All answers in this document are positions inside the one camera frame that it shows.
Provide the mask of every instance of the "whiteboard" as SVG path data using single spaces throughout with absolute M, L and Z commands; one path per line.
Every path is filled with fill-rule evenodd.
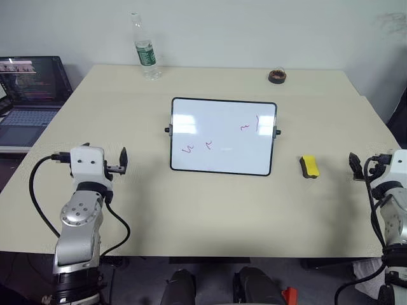
M 274 103 L 174 98 L 171 169 L 269 175 L 276 114 Z

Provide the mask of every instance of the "red object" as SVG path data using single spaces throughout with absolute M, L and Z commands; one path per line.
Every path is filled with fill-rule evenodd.
M 292 287 L 288 287 L 283 290 L 282 296 L 286 299 L 287 305 L 298 305 L 298 290 Z

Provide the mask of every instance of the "black cable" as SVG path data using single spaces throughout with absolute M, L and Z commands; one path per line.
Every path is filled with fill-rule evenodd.
M 20 252 L 17 252 L 16 254 L 14 254 L 13 260 L 11 261 L 10 271 L 8 272 L 6 278 L 4 279 L 4 286 L 7 286 L 8 281 L 10 280 L 11 275 L 13 274 L 15 261 L 16 261 L 17 256 L 18 256 L 19 254 L 20 254 Z
M 371 186 L 370 186 L 371 177 L 369 177 L 369 175 L 368 175 L 369 163 L 372 160 L 373 160 L 372 157 L 368 158 L 363 166 L 364 182 L 366 184 L 366 189 L 368 190 L 369 204 L 370 204 L 370 210 L 371 210 L 371 213 L 370 213 L 371 226 L 372 226 L 373 231 L 375 232 L 377 238 L 379 239 L 379 242 L 382 245 L 382 248 L 385 249 L 386 243 L 384 242 L 382 230 L 380 229 L 379 220 L 378 220 L 377 214 L 376 214 L 377 208 L 382 204 L 383 201 L 379 201 L 376 204 L 373 201 L 373 195 L 371 193 Z M 343 284 L 341 287 L 338 288 L 338 290 L 335 293 L 335 305 L 338 305 L 338 298 L 343 289 L 345 289 L 346 287 L 351 286 L 351 285 L 356 285 L 359 283 L 363 283 L 364 281 L 369 281 L 372 278 L 375 278 L 376 276 L 378 276 L 380 273 L 382 273 L 382 271 L 385 268 L 386 268 L 386 265 L 382 264 L 375 273 L 373 273 L 369 276 L 366 276 L 364 278 L 361 278 L 360 280 L 351 281 L 349 283 Z
M 379 220 L 377 218 L 376 210 L 375 210 L 375 202 L 373 201 L 373 196 L 371 194 L 371 186 L 370 186 L 370 180 L 368 176 L 368 167 L 369 163 L 373 158 L 370 157 L 366 160 L 364 167 L 363 167 L 363 175 L 364 175 L 364 182 L 366 184 L 366 189 L 368 190 L 368 197 L 369 197 L 369 204 L 370 204 L 370 209 L 371 209 L 371 225 L 373 227 L 373 230 L 379 239 L 379 242 L 382 244 L 382 248 L 386 247 L 386 243 L 384 242 L 382 230 L 380 229 L 379 225 Z
M 128 226 L 128 224 L 127 224 L 119 215 L 117 215 L 117 214 L 112 210 L 112 208 L 110 207 L 110 204 L 109 204 L 109 203 L 106 203 L 106 208 L 109 210 L 110 214 L 112 214 L 114 217 L 116 217 L 116 219 L 117 219 L 118 221 L 120 221 L 120 222 L 126 227 L 127 235 L 126 235 L 126 237 L 125 237 L 121 242 L 119 242 L 117 245 L 115 245 L 115 246 L 113 246 L 113 247 L 107 249 L 105 252 L 103 252 L 102 255 L 100 256 L 100 258 L 103 258 L 103 256 L 105 256 L 106 254 L 108 254 L 110 251 L 112 251 L 112 250 L 114 250 L 114 249 L 120 247 L 120 246 L 121 246 L 122 244 L 124 244 L 124 243 L 128 240 L 128 238 L 130 237 L 130 227 Z
M 110 280 L 110 288 L 109 288 L 109 305 L 112 305 L 113 281 L 114 281 L 115 275 L 116 275 L 116 268 L 113 268 L 113 273 L 112 273 L 112 278 Z
M 45 224 L 51 229 L 51 231 L 55 234 L 55 236 L 57 238 L 59 238 L 59 233 L 58 231 L 54 228 L 54 226 L 51 224 L 51 222 L 46 218 L 46 216 L 44 215 L 43 211 L 41 210 L 41 208 L 38 205 L 37 199 L 36 199 L 36 195 L 34 194 L 34 178 L 36 176 L 36 172 L 39 168 L 39 166 L 46 160 L 51 159 L 51 156 L 47 156 L 42 158 L 41 160 L 39 160 L 37 162 L 37 164 L 35 164 L 34 168 L 31 171 L 30 174 L 30 181 L 29 181 L 29 189 L 30 189 L 30 196 L 31 196 L 31 200 L 32 203 L 34 204 L 39 216 L 41 216 L 41 218 L 43 219 L 43 221 L 45 222 Z
M 29 253 L 26 253 L 26 256 L 27 256 L 28 265 L 30 265 L 31 269 L 32 269 L 35 273 L 37 273 L 37 275 L 38 275 L 45 283 L 47 283 L 47 284 L 49 284 L 49 285 L 52 286 L 52 285 L 53 285 L 52 282 L 51 282 L 50 280 L 46 279 L 45 276 L 43 276 L 43 275 L 41 274 L 41 272 L 39 272 L 38 269 L 34 267 L 34 265 L 32 264 L 32 262 L 31 262 L 31 260 L 30 260 L 30 254 L 29 254 Z
M 361 278 L 360 280 L 350 281 L 349 283 L 343 284 L 341 287 L 338 288 L 338 290 L 335 293 L 335 305 L 338 305 L 339 294 L 342 292 L 343 289 L 345 289 L 345 288 L 347 288 L 348 286 L 351 286 L 351 285 L 356 285 L 356 284 L 359 284 L 359 283 L 363 283 L 364 281 L 369 281 L 372 278 L 375 278 L 376 276 L 378 276 L 380 273 L 382 273 L 385 268 L 386 268 L 386 265 L 382 264 L 380 266 L 380 268 L 377 269 L 377 271 L 372 273 L 371 275 L 369 275 L 369 276 L 367 276 L 365 278 Z

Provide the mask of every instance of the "white wall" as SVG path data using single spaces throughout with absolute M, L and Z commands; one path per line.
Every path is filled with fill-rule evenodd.
M 60 55 L 77 86 L 138 64 L 131 11 L 162 65 L 342 69 L 385 121 L 407 85 L 406 0 L 0 0 L 0 55 Z

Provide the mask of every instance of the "laptop screen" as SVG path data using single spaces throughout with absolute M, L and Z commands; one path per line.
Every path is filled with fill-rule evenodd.
M 72 93 L 59 57 L 0 57 L 0 83 L 15 105 L 62 106 Z

